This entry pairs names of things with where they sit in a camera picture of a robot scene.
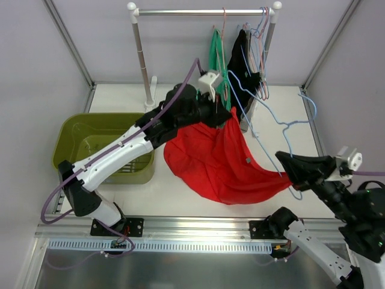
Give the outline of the red tank top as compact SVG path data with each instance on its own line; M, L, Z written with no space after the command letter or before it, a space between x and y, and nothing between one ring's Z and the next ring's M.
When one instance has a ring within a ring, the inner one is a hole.
M172 173L203 198L226 205L264 202L291 186L285 172L261 167L239 127L236 110L223 128L187 126L164 147Z

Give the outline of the pink wire hanger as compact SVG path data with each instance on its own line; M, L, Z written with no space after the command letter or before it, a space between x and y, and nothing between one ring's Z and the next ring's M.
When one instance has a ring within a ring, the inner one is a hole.
M213 26L213 34L209 49L209 68L218 71L223 77L223 82L218 87L218 94L221 96L222 103L226 103L229 98L227 88L226 52L224 47L226 17L226 9L223 7L223 26L222 29L218 29L215 25Z

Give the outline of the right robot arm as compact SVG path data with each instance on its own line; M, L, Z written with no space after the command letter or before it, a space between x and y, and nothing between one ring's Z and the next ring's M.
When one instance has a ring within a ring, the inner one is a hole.
M375 188L363 182L350 192L344 181L357 174L363 157L344 146L336 156L305 157L278 151L292 186L313 191L343 223L339 228L357 265L345 261L312 236L304 223L288 208L281 207L266 218L269 233L293 241L325 272L337 288L384 288L384 184Z

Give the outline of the black tank top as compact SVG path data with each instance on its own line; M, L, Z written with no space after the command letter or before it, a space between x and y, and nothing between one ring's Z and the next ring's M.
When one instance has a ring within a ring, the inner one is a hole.
M241 108L247 112L250 100L253 98L249 93L244 92L239 84L239 80L242 88L248 90L252 94L256 94L260 86L260 73L252 72L248 66L246 46L247 46L247 34L244 29L239 31L239 34L233 44L231 58L227 65L229 73L229 82L232 85L233 90L230 90L230 103L231 108L235 107L238 121L241 120L242 111Z

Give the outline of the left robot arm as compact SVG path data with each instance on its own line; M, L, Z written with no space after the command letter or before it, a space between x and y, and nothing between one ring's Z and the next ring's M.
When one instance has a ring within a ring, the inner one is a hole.
M208 92L198 92L190 84L174 86L156 108L112 143L83 160L59 163L63 192L73 213L96 219L111 235L120 235L125 228L124 214L97 192L98 186L125 164L176 138L180 129L195 124L216 128L231 116Z

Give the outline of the light blue wire hanger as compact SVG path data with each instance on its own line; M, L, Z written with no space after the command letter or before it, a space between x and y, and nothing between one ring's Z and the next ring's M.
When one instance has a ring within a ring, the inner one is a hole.
M252 100L255 100L257 101L258 103L260 103L263 107L265 107L270 115L273 117L274 121L276 124L278 125L284 125L285 127L282 129L282 135L286 141L286 144L288 146L288 149L289 149L289 156L290 157L293 157L293 151L292 151L292 146L291 146L291 143L288 139L288 136L287 136L287 131L294 125L298 125L298 124L311 124L312 122L315 121L316 117L317 117L317 113L318 113L318 110L317 110L317 106L315 104L315 102L305 96L304 94L302 93L298 93L297 95L307 101L310 102L310 104L313 106L314 108L314 112L315 112L315 115L312 116L311 119L307 119L307 120L294 120L292 122L281 122L279 121L279 119L277 118L276 114L273 112L273 110L265 103L265 101L261 100L259 97L257 97L255 94L253 94L251 91L249 91L248 89L245 89L243 88L239 78L235 75L235 73L232 71L232 70L228 70L227 71L227 77L228 79L230 78L230 75L234 77L236 83L238 84L239 88L241 89L242 92L246 92L249 96L252 97ZM230 86L230 89L231 91L234 93L235 95L235 99L237 101L237 103L240 105L240 111L241 111L241 116L243 117L242 119L246 121L247 123L247 126L251 129L251 134L252 136L257 140L259 146L262 148L263 152L265 153L265 155L268 157L268 159L270 160L271 164L274 166L276 172L279 174L279 176L282 178L283 177L283 173L279 170L279 168L277 167L276 163L274 162L274 160L272 159L271 155L267 152L267 150L265 149L264 145L262 144L262 142L259 140L259 136L256 134L256 131L255 129L253 128L253 125L252 125L252 122L251 122L251 116L247 116L247 113L245 112L245 110L242 108L242 105L241 105L241 102L238 98L238 95L237 95L237 92L235 91L233 85L232 85L232 82L231 80L228 80L229 82L229 86Z

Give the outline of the green tank top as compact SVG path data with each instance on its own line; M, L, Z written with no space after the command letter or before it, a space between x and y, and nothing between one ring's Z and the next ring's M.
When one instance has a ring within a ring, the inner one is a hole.
M215 26L213 27L213 35L209 48L209 69L216 70L223 78L222 82L215 89L215 108L217 109L217 113L223 112L224 109L230 111L232 104L226 66L226 54L223 48L222 33Z

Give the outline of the grey tank top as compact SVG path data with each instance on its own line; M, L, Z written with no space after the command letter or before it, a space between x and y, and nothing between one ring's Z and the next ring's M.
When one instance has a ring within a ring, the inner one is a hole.
M256 61L254 59L254 52L251 47L251 31L246 30L245 33L246 33L245 51L247 54L247 58L246 58L247 67L249 72L256 73L258 72L258 69L256 67ZM254 100L250 99L245 109L245 112L247 113L246 116L248 117L249 120L251 120L255 106L256 104L254 103ZM248 131L249 126L247 124L245 116L241 117L240 127L243 133L246 133Z

